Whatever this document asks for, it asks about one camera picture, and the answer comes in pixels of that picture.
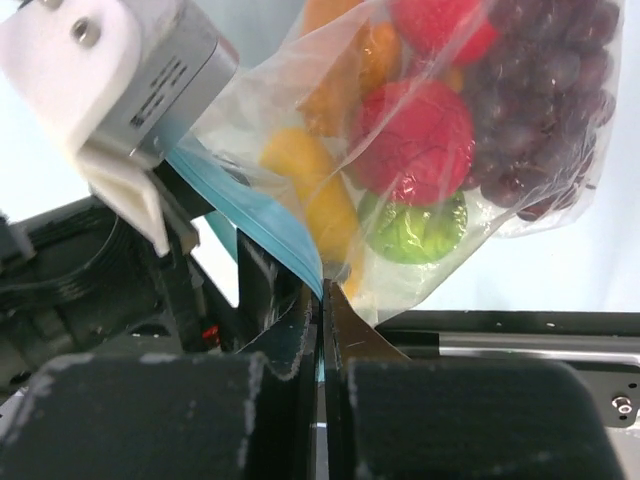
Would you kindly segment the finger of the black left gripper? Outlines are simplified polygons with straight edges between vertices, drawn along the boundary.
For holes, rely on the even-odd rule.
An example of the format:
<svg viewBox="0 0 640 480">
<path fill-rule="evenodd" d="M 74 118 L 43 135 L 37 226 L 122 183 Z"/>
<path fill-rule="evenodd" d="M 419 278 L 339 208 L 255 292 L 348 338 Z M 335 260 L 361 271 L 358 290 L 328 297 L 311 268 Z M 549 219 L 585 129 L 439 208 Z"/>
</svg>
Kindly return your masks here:
<svg viewBox="0 0 640 480">
<path fill-rule="evenodd" d="M 305 285 L 248 234 L 237 235 L 245 350 L 295 350 L 305 326 Z"/>
</svg>

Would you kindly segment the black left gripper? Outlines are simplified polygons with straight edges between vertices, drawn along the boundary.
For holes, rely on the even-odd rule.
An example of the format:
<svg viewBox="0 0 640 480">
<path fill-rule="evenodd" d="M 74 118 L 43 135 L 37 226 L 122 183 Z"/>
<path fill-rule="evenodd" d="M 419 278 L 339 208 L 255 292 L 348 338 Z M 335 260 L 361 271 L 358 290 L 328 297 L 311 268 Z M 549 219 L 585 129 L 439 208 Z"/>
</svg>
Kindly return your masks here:
<svg viewBox="0 0 640 480">
<path fill-rule="evenodd" d="M 1 223 L 1 391 L 49 360 L 94 349 L 205 352 L 239 339 L 234 307 L 195 259 L 193 220 L 210 205 L 169 165 L 169 253 L 94 196 Z"/>
</svg>

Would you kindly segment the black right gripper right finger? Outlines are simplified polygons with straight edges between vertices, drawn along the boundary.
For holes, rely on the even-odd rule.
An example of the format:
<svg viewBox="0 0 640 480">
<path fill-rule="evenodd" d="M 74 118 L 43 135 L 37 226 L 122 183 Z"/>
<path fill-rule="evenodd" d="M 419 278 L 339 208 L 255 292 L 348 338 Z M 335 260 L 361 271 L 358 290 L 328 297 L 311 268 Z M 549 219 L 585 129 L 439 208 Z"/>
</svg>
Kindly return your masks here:
<svg viewBox="0 0 640 480">
<path fill-rule="evenodd" d="M 570 365 L 439 353 L 414 359 L 376 327 L 338 286 L 326 286 L 330 478 L 638 477 L 639 426 L 606 426 Z"/>
</svg>

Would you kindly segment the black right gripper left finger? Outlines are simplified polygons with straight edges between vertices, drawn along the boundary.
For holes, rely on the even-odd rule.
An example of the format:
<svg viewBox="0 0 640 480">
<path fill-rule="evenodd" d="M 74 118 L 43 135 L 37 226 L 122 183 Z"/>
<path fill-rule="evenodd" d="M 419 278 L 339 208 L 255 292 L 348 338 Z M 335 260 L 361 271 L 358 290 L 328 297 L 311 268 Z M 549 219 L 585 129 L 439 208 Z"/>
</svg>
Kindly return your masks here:
<svg viewBox="0 0 640 480">
<path fill-rule="evenodd" d="M 76 354 L 33 377 L 5 479 L 308 479 L 318 300 L 235 354 Z"/>
</svg>

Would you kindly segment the yellow fake lemon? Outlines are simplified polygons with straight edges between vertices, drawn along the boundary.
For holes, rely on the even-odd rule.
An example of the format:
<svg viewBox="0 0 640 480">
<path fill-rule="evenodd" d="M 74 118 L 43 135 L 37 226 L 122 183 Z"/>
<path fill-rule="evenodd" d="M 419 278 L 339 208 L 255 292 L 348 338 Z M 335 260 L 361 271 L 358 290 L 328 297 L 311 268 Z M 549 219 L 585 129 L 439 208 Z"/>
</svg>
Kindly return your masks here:
<svg viewBox="0 0 640 480">
<path fill-rule="evenodd" d="M 324 262 L 348 269 L 339 284 L 347 299 L 364 276 L 364 248 L 356 209 L 323 142 L 298 127 L 282 128 L 267 142 L 260 164 L 292 182 L 306 226 Z"/>
</svg>

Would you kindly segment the clear zip top bag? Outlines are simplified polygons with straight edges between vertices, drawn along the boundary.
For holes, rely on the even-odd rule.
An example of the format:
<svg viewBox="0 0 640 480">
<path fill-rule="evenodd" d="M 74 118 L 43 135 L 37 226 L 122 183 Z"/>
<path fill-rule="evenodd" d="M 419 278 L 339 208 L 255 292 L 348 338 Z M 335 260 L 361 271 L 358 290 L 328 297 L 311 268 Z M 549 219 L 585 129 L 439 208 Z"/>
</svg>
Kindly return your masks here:
<svg viewBox="0 0 640 480">
<path fill-rule="evenodd" d="M 308 1 L 170 154 L 220 214 L 376 325 L 490 237 L 581 215 L 617 106 L 621 1 Z"/>
</svg>

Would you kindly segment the red fake apple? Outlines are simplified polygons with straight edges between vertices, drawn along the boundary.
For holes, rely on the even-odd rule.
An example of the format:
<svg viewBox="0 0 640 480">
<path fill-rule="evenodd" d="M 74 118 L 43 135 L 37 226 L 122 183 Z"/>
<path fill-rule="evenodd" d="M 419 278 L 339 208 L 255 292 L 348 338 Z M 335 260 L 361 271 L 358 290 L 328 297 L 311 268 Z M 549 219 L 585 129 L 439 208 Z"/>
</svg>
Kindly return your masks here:
<svg viewBox="0 0 640 480">
<path fill-rule="evenodd" d="M 350 148 L 380 132 L 347 167 L 360 187 L 410 206 L 430 206 L 453 195 L 470 171 L 474 126 L 461 96 L 427 81 L 388 83 L 371 92 L 355 116 Z"/>
</svg>

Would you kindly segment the orange fake food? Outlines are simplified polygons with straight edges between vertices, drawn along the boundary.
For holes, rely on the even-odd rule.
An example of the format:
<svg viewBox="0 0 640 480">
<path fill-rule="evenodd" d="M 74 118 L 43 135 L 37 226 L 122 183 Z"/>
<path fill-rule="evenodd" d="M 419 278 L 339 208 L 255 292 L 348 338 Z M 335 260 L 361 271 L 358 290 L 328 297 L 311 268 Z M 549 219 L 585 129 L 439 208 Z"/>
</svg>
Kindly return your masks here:
<svg viewBox="0 0 640 480">
<path fill-rule="evenodd" d="M 362 20 L 347 31 L 344 47 L 327 45 L 321 56 L 329 66 L 298 111 L 311 134 L 340 137 L 359 101 L 399 76 L 402 42 L 391 22 Z"/>
</svg>

